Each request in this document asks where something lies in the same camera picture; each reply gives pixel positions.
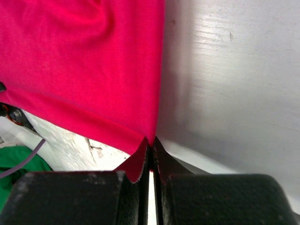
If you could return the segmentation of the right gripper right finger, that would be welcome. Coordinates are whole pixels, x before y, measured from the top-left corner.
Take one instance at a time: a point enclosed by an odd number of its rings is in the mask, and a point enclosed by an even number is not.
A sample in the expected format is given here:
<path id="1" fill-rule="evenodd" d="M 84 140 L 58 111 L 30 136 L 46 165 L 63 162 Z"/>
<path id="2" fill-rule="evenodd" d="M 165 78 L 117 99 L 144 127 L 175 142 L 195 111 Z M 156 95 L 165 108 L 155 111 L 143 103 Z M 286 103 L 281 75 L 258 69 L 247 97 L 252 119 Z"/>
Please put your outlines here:
<path id="1" fill-rule="evenodd" d="M 155 139 L 153 175 L 159 225 L 295 225 L 279 183 L 264 174 L 194 174 Z"/>

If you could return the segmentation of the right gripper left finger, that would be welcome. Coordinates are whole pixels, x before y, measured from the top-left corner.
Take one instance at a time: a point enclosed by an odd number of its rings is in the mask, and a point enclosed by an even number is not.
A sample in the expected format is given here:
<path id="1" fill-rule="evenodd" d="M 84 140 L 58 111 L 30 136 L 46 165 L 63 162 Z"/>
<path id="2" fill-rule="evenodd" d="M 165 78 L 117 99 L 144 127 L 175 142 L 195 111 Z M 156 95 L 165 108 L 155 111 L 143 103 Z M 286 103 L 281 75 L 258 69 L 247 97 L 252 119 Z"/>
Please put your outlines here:
<path id="1" fill-rule="evenodd" d="M 30 172 L 13 186 L 3 225 L 145 225 L 149 144 L 112 171 Z"/>

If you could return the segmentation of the red t shirt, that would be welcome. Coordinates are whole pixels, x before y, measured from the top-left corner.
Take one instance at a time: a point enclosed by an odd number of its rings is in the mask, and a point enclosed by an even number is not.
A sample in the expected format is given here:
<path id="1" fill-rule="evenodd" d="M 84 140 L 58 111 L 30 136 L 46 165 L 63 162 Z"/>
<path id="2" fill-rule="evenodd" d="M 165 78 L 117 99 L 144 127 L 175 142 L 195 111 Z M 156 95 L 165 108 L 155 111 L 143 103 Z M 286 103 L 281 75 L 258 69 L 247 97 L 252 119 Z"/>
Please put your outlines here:
<path id="1" fill-rule="evenodd" d="M 153 144 L 162 0 L 3 0 L 3 103 L 128 154 Z"/>

